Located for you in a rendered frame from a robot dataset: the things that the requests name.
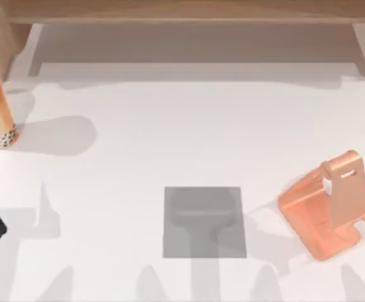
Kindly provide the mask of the grey square mat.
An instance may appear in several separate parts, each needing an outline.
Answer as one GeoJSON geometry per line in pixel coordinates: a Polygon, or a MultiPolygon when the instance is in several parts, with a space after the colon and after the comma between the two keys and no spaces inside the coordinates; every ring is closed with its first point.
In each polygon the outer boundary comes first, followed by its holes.
{"type": "Polygon", "coordinates": [[[163,257],[246,258],[241,188],[166,187],[163,257]]]}

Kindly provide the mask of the wooden shelf cabinet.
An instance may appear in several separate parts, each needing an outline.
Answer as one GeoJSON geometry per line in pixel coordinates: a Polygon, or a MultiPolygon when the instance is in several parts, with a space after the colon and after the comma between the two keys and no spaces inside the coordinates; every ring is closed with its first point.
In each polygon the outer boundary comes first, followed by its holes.
{"type": "Polygon", "coordinates": [[[344,48],[365,25],[365,0],[0,0],[0,75],[42,27],[29,76],[44,64],[254,63],[270,46],[344,48]]]}

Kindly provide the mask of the salmon phone stand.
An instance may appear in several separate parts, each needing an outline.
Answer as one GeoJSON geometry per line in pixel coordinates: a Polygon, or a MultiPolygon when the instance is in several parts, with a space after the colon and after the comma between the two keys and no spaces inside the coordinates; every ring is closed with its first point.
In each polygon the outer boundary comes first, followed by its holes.
{"type": "Polygon", "coordinates": [[[319,261],[355,246],[365,222],[362,157],[349,150],[322,162],[278,198],[278,206],[311,255],[319,261]]]}

